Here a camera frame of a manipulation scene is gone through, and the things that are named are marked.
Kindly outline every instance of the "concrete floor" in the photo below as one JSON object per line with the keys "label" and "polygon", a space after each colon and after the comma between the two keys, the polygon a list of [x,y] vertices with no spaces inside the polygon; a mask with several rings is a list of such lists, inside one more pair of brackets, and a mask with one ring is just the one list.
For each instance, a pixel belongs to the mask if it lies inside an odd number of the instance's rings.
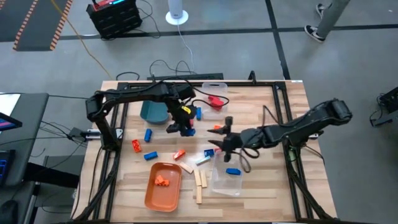
{"label": "concrete floor", "polygon": [[[148,0],[154,8],[159,30],[176,31],[164,21],[166,1]],[[90,0],[73,3],[69,19],[81,34],[96,34],[85,13]],[[317,0],[272,0],[278,27],[316,25]],[[271,28],[264,0],[191,0],[184,1],[190,13],[181,30]],[[149,6],[137,0],[149,12]],[[398,24],[395,0],[352,0],[337,26]],[[154,32],[146,19],[141,27]],[[62,35],[74,35],[68,25]],[[290,77],[303,80],[311,105],[330,98],[345,100],[354,117],[346,126],[326,128],[320,138],[326,171],[339,218],[369,223],[395,223],[398,220],[398,133],[397,123],[372,128],[369,115],[376,109],[376,97],[398,84],[398,29],[361,29],[332,31],[324,44],[304,32],[281,32]],[[225,79],[246,79],[255,70],[258,79],[280,80],[283,72],[271,32],[251,34],[186,35],[194,54],[197,73],[223,72]],[[164,59],[173,67],[179,60],[191,66],[190,55],[179,36],[136,37],[103,42],[85,41],[92,54],[115,74],[134,71],[141,79],[149,76],[149,65]],[[61,40],[53,52],[15,52],[13,43],[0,43],[0,90],[48,92],[70,96],[90,96],[109,80],[92,60],[79,40]],[[172,75],[162,65],[155,75]],[[44,121],[68,127],[88,128],[85,104],[81,100],[51,98]],[[74,150],[66,140],[37,141],[33,154],[43,147],[46,155],[65,156]],[[84,154],[80,149],[77,154]],[[33,158],[42,162],[44,155]],[[68,215],[44,213],[39,209],[35,223],[61,222]]]}

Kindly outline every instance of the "sneaker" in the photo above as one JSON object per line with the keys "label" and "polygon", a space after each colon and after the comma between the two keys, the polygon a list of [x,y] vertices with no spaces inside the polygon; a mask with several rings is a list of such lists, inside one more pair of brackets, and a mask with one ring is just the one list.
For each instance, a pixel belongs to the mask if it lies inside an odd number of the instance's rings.
{"label": "sneaker", "polygon": [[317,4],[317,6],[315,7],[315,10],[317,11],[317,13],[319,14],[319,16],[323,17],[323,11],[326,9],[326,7],[323,4]]}
{"label": "sneaker", "polygon": [[325,41],[325,38],[318,36],[317,34],[317,27],[312,27],[310,25],[306,25],[304,27],[304,31],[306,34],[308,34],[310,37],[312,37],[314,40],[318,41],[319,43],[323,43]]}

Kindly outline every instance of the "wooden tabletop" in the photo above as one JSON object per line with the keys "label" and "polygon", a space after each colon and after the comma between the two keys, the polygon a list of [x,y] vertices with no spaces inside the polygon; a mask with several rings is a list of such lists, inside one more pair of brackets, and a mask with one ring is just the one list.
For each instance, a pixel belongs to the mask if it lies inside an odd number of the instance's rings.
{"label": "wooden tabletop", "polygon": [[[101,89],[116,89],[117,84],[115,81],[106,81],[103,82]],[[302,82],[286,81],[286,86],[293,117],[301,116],[309,109],[304,85]],[[203,95],[197,93],[197,97],[203,97]],[[271,87],[228,87],[228,98],[230,99],[228,116],[233,116],[234,118],[232,125],[232,131],[234,132],[261,125],[263,105],[267,105],[276,114]],[[281,144],[271,149],[260,149],[261,155],[258,159],[248,158],[252,165],[252,171],[248,174],[243,174],[243,189],[238,197],[211,192],[211,170],[213,167],[213,161],[211,161],[198,167],[206,171],[209,185],[203,189],[202,204],[196,204],[194,175],[183,171],[177,209],[169,213],[147,209],[144,205],[144,197],[151,166],[156,162],[174,163],[172,154],[179,149],[184,149],[187,153],[181,161],[196,167],[195,161],[203,157],[203,150],[214,148],[207,140],[222,138],[217,134],[208,133],[206,130],[211,129],[215,124],[223,125],[224,121],[195,120],[196,135],[189,138],[180,137],[179,133],[167,134],[165,132],[167,125],[172,123],[172,121],[165,125],[156,126],[142,120],[139,116],[141,105],[142,102],[130,103],[128,109],[111,215],[112,222],[295,221]],[[271,116],[267,115],[266,124],[274,123]],[[153,130],[150,143],[144,142],[146,128]],[[134,152],[131,145],[133,139],[140,141],[142,152]],[[100,141],[91,141],[88,144],[81,171],[81,195],[75,217],[87,206],[95,159],[100,144]],[[309,141],[308,145],[320,151],[317,141]],[[145,161],[143,155],[152,151],[157,151],[159,157],[151,161]],[[97,190],[100,179],[103,156],[104,152],[101,152],[96,168],[93,195]],[[302,162],[309,191],[325,211],[335,217],[335,207],[322,160],[314,154],[302,150]],[[304,217],[305,207],[302,194],[299,189],[297,189],[297,192],[301,214]],[[106,192],[103,197],[100,217],[104,217],[107,198],[108,193]]]}

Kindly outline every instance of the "person's leg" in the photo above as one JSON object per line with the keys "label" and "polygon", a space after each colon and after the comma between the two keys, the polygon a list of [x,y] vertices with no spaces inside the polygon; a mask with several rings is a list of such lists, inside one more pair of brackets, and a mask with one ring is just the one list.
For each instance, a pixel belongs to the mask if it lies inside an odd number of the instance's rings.
{"label": "person's leg", "polygon": [[326,38],[329,32],[335,26],[338,18],[340,18],[349,0],[333,0],[331,4],[323,11],[321,23],[319,23],[317,34]]}

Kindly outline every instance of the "clear plastic container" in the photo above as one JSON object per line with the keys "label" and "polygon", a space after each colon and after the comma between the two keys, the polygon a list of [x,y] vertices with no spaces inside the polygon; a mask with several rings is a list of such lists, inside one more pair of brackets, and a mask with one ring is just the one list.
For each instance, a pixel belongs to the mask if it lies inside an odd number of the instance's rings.
{"label": "clear plastic container", "polygon": [[[228,85],[225,83],[204,82],[201,86],[201,90],[208,94],[227,97]],[[203,95],[203,100],[208,102],[208,95]],[[220,100],[223,103],[226,103],[226,99],[220,98]],[[228,105],[223,106],[219,111],[204,103],[200,103],[200,106],[202,108],[201,112],[203,119],[223,120],[228,111]]]}
{"label": "clear plastic container", "polygon": [[227,168],[240,169],[239,160],[233,157],[229,162],[224,162],[224,153],[217,151],[214,156],[210,188],[213,192],[237,197],[242,190],[243,172],[241,175],[231,175],[226,173]]}

